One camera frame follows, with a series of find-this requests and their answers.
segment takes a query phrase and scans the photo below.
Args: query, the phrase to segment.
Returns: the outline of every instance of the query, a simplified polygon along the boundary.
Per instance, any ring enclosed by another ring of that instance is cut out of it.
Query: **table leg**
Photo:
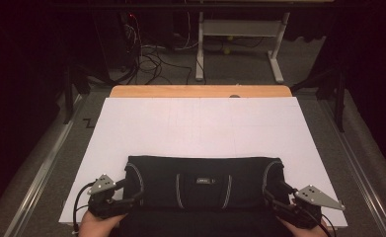
[[[273,76],[275,77],[275,81],[279,84],[284,83],[284,79],[282,78],[281,71],[279,70],[279,65],[278,61],[276,60],[276,56],[278,55],[279,47],[281,46],[282,38],[284,37],[284,32],[285,28],[287,27],[289,16],[290,13],[284,13],[284,15],[282,16],[282,22],[278,28],[274,49],[268,52]]]
[[[195,80],[202,81],[204,79],[204,51],[202,50],[203,42],[203,13],[199,13],[199,22],[198,22],[198,51],[196,54],[196,64],[195,64]]]

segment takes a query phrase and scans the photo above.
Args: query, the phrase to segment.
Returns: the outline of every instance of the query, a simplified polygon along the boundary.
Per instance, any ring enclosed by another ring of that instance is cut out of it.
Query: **dark background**
[[[328,35],[312,73],[338,63],[361,116],[386,157],[386,1],[372,4],[369,10],[292,13],[284,37],[310,41]],[[167,47],[172,46],[173,32],[188,34],[188,22],[181,17],[185,13],[135,14],[142,30]],[[261,15],[206,14],[249,19]],[[266,12],[264,18],[277,14]],[[193,38],[196,19],[197,13],[192,13]],[[55,119],[67,65],[81,63],[108,78],[108,68],[120,67],[127,60],[124,53],[116,53],[122,47],[114,15],[55,13],[32,0],[0,2],[0,197]]]

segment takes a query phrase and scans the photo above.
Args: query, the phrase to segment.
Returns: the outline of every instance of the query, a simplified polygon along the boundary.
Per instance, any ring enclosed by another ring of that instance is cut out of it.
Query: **wooden table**
[[[292,187],[314,185],[337,199],[297,99],[281,85],[114,87],[59,222],[72,222],[73,204],[83,186],[102,174],[123,179],[130,155],[279,157]],[[121,197],[117,191],[115,198]],[[82,195],[79,205],[87,201],[88,195]],[[78,211],[78,221],[84,211]],[[334,225],[347,226],[341,211],[323,212]]]
[[[286,86],[115,86],[110,98],[291,97]]]

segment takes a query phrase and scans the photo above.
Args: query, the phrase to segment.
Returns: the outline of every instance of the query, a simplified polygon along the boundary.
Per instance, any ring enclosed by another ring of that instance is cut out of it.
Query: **black cable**
[[[304,208],[301,208],[301,210],[303,210],[307,215],[310,216],[310,218],[312,218],[314,221],[316,221],[316,223],[318,224],[319,227],[321,227],[321,229],[326,233],[326,235],[328,237],[332,237],[331,234],[329,233],[329,231],[325,228],[325,226],[323,226],[322,223],[318,222],[318,220],[316,219],[315,216],[312,215],[312,213],[310,213],[309,211],[307,211],[306,209]]]
[[[328,220],[329,224],[331,225],[332,230],[334,231],[334,236],[337,237],[337,231],[335,231],[335,227],[334,227],[334,225],[332,224],[331,220],[330,220],[328,217],[326,217],[326,215],[324,215],[324,214],[322,214],[322,216],[323,216],[326,220]]]
[[[82,208],[84,208],[84,207],[87,207],[88,205],[82,205],[82,206],[79,206],[76,210],[80,210],[80,209],[82,209]]]
[[[81,191],[79,191],[78,196],[75,199],[75,204],[73,205],[73,234],[78,236],[79,235],[79,225],[76,222],[76,211],[78,211],[78,202],[79,198],[82,195],[82,192],[84,192],[89,187],[92,187],[95,184],[95,182],[89,183],[88,185],[84,186]]]
[[[187,79],[186,79],[186,85],[189,84],[189,79],[190,79],[190,75],[192,74],[193,72],[193,69],[190,68],[190,67],[187,67],[187,66],[179,66],[179,65],[175,65],[175,64],[171,64],[169,62],[166,62],[164,61],[160,56],[159,56],[159,52],[158,50],[156,49],[156,56],[159,58],[159,60],[161,60],[162,63],[168,65],[168,66],[173,66],[173,67],[178,67],[178,68],[185,68],[189,71],[189,74],[187,75]]]

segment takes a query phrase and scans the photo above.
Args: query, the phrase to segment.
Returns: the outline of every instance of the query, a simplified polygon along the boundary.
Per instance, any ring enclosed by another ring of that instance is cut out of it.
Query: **gray floor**
[[[252,45],[258,41],[240,39],[235,42]],[[306,43],[299,39],[282,44],[278,62],[285,85],[291,86],[307,77],[322,43],[322,40]],[[266,57],[266,51],[272,44],[272,39],[265,39],[261,45],[253,48],[225,44],[231,50],[228,55],[222,51],[208,51],[204,58],[206,83],[275,84]],[[219,47],[220,44],[214,40],[205,44],[206,49]],[[195,49],[175,52],[160,50],[166,62],[193,69],[190,84],[202,84],[193,79],[194,53]],[[151,64],[144,59],[142,68],[150,67]],[[155,79],[152,84],[185,84],[188,73],[186,68],[163,65],[163,77]],[[112,76],[118,75],[119,72],[113,70]],[[137,81],[131,83],[142,84],[150,78],[150,74],[139,73]],[[338,230],[338,236],[386,236],[386,161],[348,92],[344,133],[338,132],[332,122],[332,103],[317,101],[314,92],[315,89],[303,89],[294,96],[298,98],[337,196],[347,206],[345,216],[348,228]],[[38,192],[40,195],[34,198],[35,205],[28,205],[29,208],[22,211],[27,214],[19,222],[22,228],[13,233],[17,231],[15,236],[71,236],[72,228],[57,221],[94,130],[87,127],[84,119],[91,119],[91,123],[95,123],[109,93],[110,88],[97,86],[89,96],[77,98],[78,110],[68,125],[62,123],[64,110],[61,110],[0,200],[0,236],[4,236],[10,223],[16,220],[14,217],[26,194],[32,191],[32,183],[38,179],[39,173],[46,173],[42,189]],[[63,98],[58,104],[63,105]],[[43,172],[46,163],[52,167],[50,173]]]

